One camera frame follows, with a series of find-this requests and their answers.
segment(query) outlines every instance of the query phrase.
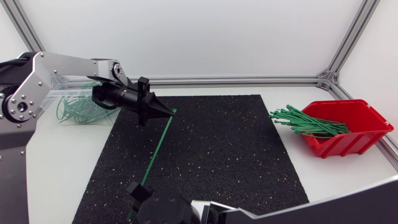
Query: white wall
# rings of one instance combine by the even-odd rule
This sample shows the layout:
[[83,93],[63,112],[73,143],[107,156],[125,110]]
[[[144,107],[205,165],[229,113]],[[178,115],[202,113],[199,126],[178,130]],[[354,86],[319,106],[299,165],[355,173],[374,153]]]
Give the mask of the white wall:
[[327,68],[362,0],[22,0],[47,51],[129,76],[306,75]]
[[[398,129],[398,1],[382,0],[341,70],[341,86]],[[392,133],[398,141],[398,131]]]
[[10,18],[0,5],[0,62],[17,58],[28,51]]

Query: black rubber mat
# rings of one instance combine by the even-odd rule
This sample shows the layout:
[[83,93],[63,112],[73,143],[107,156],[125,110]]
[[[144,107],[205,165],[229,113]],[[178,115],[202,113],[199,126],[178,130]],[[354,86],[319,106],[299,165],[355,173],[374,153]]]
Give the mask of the black rubber mat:
[[[145,186],[258,215],[308,203],[259,95],[160,99],[177,114]],[[74,223],[127,223],[133,199],[125,189],[141,183],[167,121],[141,127],[136,114],[120,112]]]

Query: white table surface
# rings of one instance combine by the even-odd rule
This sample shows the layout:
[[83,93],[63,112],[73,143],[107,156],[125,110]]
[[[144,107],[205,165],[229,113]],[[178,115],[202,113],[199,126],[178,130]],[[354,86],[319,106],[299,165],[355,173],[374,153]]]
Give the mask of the white table surface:
[[[287,104],[302,110],[313,101],[333,100],[329,93],[315,87],[166,88],[153,91],[157,96],[260,94],[269,111],[285,108]],[[110,125],[60,125],[54,106],[42,115],[27,146],[31,224],[72,222],[111,128]],[[363,155],[322,159],[315,157],[304,139],[289,127],[276,125],[276,128],[310,202],[344,194],[397,174],[375,146]]]

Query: red plastic bin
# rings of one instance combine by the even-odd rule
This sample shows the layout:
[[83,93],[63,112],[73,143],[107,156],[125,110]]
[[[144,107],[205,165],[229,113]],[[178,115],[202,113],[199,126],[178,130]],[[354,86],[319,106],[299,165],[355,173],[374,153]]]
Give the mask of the red plastic bin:
[[315,118],[346,123],[352,133],[338,134],[331,139],[303,136],[316,156],[363,154],[388,132],[394,130],[364,100],[315,101],[303,113]]

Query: aluminum frame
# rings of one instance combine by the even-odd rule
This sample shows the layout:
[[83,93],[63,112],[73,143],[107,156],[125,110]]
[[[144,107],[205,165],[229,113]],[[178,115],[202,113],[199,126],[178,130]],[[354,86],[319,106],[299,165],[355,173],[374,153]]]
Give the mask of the aluminum frame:
[[[12,23],[31,51],[44,51],[44,46],[28,18],[19,0],[0,0]],[[316,86],[330,93],[335,99],[346,100],[353,97],[340,86],[339,72],[351,51],[361,37],[380,0],[363,0],[343,41],[329,66],[320,74],[307,77],[263,76],[263,77],[219,77],[219,78],[151,78],[151,86],[156,88],[195,88],[195,87],[236,87],[236,86]],[[82,86],[84,80],[64,80],[62,85]],[[398,143],[390,135],[384,136],[376,146],[398,171]]]

